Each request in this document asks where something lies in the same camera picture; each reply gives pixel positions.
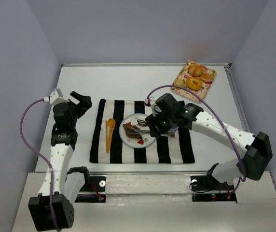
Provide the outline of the glazed bagel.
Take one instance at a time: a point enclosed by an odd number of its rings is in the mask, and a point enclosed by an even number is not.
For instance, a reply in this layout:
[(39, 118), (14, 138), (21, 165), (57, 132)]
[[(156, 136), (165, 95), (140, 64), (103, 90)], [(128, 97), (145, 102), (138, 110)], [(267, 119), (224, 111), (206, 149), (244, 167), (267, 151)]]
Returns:
[(191, 90), (200, 90), (202, 87), (202, 81), (197, 77), (191, 76), (187, 78), (186, 85)]

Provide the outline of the brown chocolate bread slice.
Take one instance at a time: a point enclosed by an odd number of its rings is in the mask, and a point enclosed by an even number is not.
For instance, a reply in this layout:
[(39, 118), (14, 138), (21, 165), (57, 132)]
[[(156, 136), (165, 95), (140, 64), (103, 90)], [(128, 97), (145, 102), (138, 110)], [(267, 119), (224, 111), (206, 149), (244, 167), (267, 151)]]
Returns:
[(142, 139), (142, 135), (138, 132), (140, 128), (136, 125), (132, 125), (131, 122), (123, 124), (123, 128), (128, 138)]

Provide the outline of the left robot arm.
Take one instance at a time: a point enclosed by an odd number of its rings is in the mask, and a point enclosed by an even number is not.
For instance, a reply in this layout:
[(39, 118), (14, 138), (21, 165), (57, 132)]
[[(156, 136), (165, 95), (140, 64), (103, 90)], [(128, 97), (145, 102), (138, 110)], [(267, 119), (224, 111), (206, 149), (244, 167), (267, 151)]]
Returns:
[(74, 223), (74, 203), (80, 189), (90, 183), (87, 167), (69, 167), (78, 134), (77, 120), (92, 107), (91, 98), (75, 91), (70, 95), (78, 103), (65, 99), (60, 89), (54, 89), (49, 97), (55, 123), (52, 128), (51, 154), (44, 158), (48, 169), (36, 197), (31, 197), (28, 208), (39, 232), (69, 229)]

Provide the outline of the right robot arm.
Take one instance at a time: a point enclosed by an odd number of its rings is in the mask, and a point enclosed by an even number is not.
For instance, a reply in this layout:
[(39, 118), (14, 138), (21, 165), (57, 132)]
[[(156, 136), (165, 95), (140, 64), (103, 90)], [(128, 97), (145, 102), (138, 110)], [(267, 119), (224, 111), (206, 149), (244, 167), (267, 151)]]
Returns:
[(236, 129), (196, 104), (183, 106), (169, 93), (147, 105), (152, 109), (146, 118), (152, 137), (159, 138), (177, 126), (210, 137), (236, 153), (235, 159), (216, 163), (208, 170), (201, 184), (209, 188), (242, 177), (258, 181), (273, 157), (269, 136), (264, 132), (255, 135)]

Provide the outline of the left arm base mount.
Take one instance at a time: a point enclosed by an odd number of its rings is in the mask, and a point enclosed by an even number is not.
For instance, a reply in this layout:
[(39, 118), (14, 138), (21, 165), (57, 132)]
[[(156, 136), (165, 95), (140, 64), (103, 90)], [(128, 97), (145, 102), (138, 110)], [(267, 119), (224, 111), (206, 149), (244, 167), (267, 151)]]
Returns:
[(106, 179), (105, 175), (90, 175), (85, 166), (70, 168), (65, 181), (65, 193), (71, 203), (105, 203)]

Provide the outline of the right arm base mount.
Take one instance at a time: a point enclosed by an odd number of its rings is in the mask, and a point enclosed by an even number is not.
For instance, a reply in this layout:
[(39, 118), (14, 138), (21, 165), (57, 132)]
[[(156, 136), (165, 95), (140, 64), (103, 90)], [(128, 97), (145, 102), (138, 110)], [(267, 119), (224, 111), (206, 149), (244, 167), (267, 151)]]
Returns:
[(232, 179), (218, 181), (213, 171), (190, 173), (189, 189), (192, 201), (198, 202), (234, 202), (237, 203), (235, 184)]

